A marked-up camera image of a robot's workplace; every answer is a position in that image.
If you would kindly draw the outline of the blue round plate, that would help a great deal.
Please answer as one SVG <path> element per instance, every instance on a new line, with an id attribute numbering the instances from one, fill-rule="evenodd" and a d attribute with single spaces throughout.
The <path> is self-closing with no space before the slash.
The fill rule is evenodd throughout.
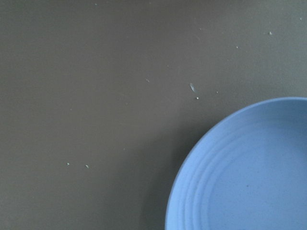
<path id="1" fill-rule="evenodd" d="M 284 97 L 223 119 L 193 147 L 168 199 L 167 230 L 304 230 L 307 100 Z"/>

